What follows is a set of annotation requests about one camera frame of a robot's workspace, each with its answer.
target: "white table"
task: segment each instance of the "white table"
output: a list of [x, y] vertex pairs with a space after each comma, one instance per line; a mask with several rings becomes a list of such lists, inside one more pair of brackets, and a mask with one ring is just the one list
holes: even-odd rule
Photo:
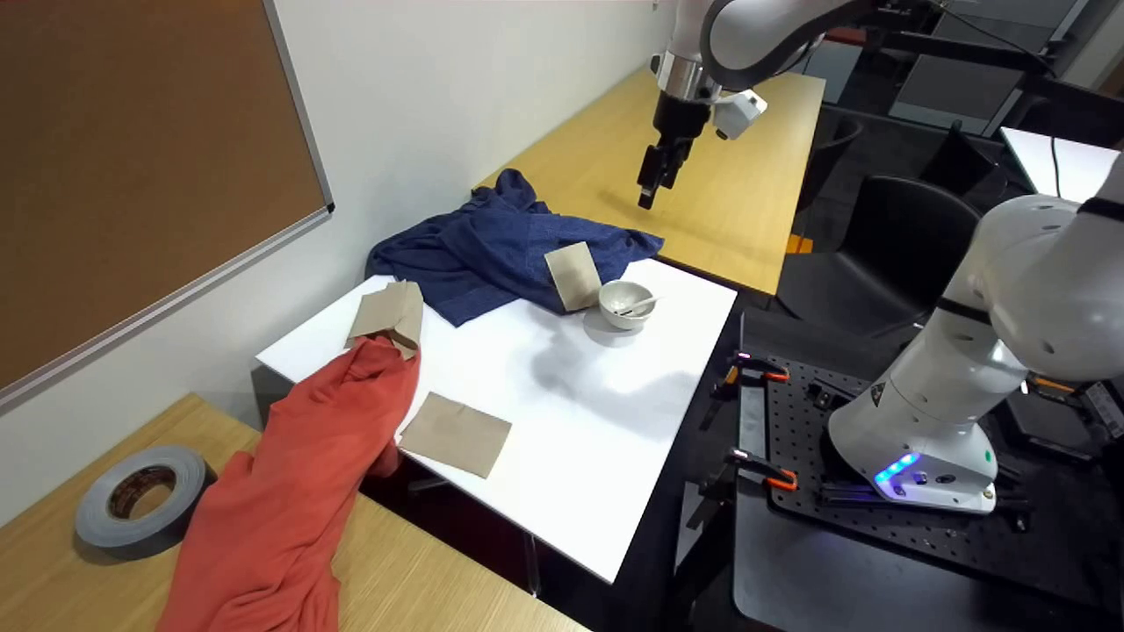
[[[1013, 153], [1019, 157], [1026, 178], [1035, 192], [1056, 197], [1054, 187], [1054, 157], [1049, 157], [1049, 138], [1001, 128]], [[1120, 151], [1079, 143], [1079, 139], [1054, 139], [1056, 146], [1056, 170], [1060, 170], [1060, 200], [1086, 202], [1102, 178], [1109, 177]]]
[[[626, 276], [662, 300], [641, 334], [612, 334], [600, 317], [557, 317], [510, 303], [449, 328], [427, 307], [423, 383], [514, 424], [487, 481], [427, 459], [500, 517], [615, 584], [647, 499], [670, 454], [735, 291], [658, 260]], [[370, 276], [256, 359], [300, 383], [343, 352]]]

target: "white bowl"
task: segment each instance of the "white bowl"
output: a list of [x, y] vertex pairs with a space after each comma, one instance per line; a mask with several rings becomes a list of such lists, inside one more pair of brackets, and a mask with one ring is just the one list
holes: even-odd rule
[[615, 331], [644, 331], [658, 314], [658, 294], [636, 282], [608, 282], [598, 287], [598, 309]]

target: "red cloth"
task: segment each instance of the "red cloth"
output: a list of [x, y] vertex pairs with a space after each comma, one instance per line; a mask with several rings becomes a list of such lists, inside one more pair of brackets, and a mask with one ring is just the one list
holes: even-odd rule
[[331, 559], [372, 463], [396, 463], [423, 355], [362, 341], [272, 406], [256, 454], [237, 454], [178, 548], [167, 632], [338, 630]]

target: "duct tape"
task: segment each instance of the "duct tape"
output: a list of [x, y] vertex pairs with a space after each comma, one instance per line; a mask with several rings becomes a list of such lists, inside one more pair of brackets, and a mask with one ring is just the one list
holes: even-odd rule
[[[112, 559], [158, 556], [182, 541], [190, 514], [211, 481], [208, 459], [195, 451], [155, 446], [134, 454], [84, 490], [73, 534], [82, 544]], [[155, 489], [168, 495], [140, 514], [140, 499]]]

